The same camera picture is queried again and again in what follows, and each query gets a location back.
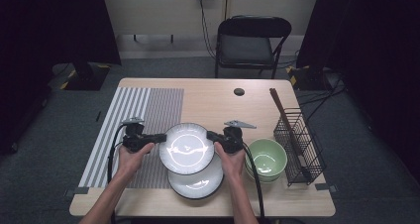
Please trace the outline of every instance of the white plate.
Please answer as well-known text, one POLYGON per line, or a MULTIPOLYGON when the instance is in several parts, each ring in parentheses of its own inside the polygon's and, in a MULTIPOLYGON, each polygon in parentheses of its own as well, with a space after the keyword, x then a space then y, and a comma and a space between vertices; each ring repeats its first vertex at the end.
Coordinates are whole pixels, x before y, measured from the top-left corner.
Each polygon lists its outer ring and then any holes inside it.
POLYGON ((222 183, 222 161, 216 154, 210 165, 201 172, 182 175, 168 170, 167 178, 179 195, 190 199, 204 198, 213 194, 222 183))
POLYGON ((181 123, 166 132, 166 142, 159 144, 161 162, 179 174, 193 174, 206 168, 214 156, 207 130, 195 123, 181 123))

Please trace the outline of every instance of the human hand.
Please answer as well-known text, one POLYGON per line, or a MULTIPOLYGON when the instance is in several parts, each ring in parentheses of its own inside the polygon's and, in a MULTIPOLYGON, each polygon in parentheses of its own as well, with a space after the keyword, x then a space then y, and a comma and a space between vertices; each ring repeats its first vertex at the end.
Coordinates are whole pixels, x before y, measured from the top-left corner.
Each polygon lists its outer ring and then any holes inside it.
POLYGON ((228 181, 232 182, 234 179, 241 178, 245 161, 245 151, 240 150, 234 154, 227 154, 220 143, 215 142, 214 146, 216 153, 222 160, 223 173, 228 181))
POLYGON ((120 146, 117 174, 131 179, 142 165, 143 156, 150 152, 154 146, 154 143, 148 143, 136 153, 130 153, 128 148, 120 146))

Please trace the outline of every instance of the striped mat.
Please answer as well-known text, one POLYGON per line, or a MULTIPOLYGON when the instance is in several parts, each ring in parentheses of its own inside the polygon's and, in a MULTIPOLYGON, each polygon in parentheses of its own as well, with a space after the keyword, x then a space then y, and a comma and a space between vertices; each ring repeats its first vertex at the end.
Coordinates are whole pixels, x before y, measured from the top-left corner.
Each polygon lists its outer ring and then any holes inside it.
MULTIPOLYGON (((79 186, 106 186, 107 158, 121 121, 140 117, 145 120, 143 133, 165 133, 170 127, 180 123, 182 99, 183 89, 118 87, 79 186)), ((124 132, 120 132, 117 143, 122 141, 123 136, 124 132)), ((117 167, 118 149, 114 156, 114 174, 117 167)), ((127 187, 170 188, 166 167, 158 156, 158 146, 144 156, 142 168, 127 187)))

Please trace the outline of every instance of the metal wire basket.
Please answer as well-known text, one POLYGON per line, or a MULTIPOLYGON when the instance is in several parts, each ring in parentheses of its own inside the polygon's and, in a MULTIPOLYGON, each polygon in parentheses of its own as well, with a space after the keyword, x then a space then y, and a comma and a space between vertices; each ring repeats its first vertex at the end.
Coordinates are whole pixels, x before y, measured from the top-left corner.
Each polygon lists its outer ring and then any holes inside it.
POLYGON ((308 125, 305 125, 300 109, 284 109, 287 120, 292 128, 292 133, 286 128, 281 117, 274 129, 274 137, 287 153, 288 186, 293 183, 312 183, 326 168, 321 156, 322 149, 318 147, 316 136, 313 135, 308 125), (291 136, 297 141, 297 146, 292 144, 291 136))

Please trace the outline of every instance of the light green bowl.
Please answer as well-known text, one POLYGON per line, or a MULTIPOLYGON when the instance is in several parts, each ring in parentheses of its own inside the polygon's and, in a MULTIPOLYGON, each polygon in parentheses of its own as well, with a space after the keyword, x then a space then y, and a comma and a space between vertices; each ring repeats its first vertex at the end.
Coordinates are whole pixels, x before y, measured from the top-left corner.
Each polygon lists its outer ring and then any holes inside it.
MULTIPOLYGON (((270 139, 258 139, 250 145, 257 173, 261 182, 271 182, 278 179, 287 165, 287 154, 283 146, 270 139)), ((246 156, 247 173, 254 177, 251 162, 246 156)))

